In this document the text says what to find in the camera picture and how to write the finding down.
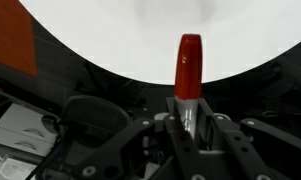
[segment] black mechanical arm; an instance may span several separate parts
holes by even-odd
[[[256,119],[234,123],[199,99],[193,139],[168,98],[163,120],[140,118],[73,170],[75,179],[301,180],[301,139]]]

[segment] screw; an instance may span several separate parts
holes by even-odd
[[[82,171],[82,176],[90,177],[96,173],[96,168],[94,166],[87,166]]]
[[[191,177],[191,180],[206,180],[206,178],[204,178],[201,174],[194,174]]]
[[[254,126],[256,123],[253,122],[253,121],[247,121],[247,124],[251,125],[251,126]]]
[[[264,174],[259,174],[257,176],[257,180],[271,180],[271,178],[269,176],[264,175]]]
[[[146,155],[146,156],[149,156],[150,153],[149,153],[148,150],[144,150],[144,151],[143,151],[143,154]]]
[[[146,125],[149,125],[150,122],[149,121],[143,121],[142,124],[146,126]]]

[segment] red cap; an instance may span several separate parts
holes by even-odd
[[[184,34],[179,46],[175,95],[180,99],[198,99],[201,95],[201,75],[201,37]]]

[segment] orange panel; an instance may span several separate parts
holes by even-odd
[[[31,15],[18,0],[0,0],[0,63],[37,75]]]

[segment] white circular backdrop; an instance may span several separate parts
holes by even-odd
[[[203,82],[301,41],[301,0],[20,0],[56,38],[116,74],[174,84],[182,34],[201,34]]]

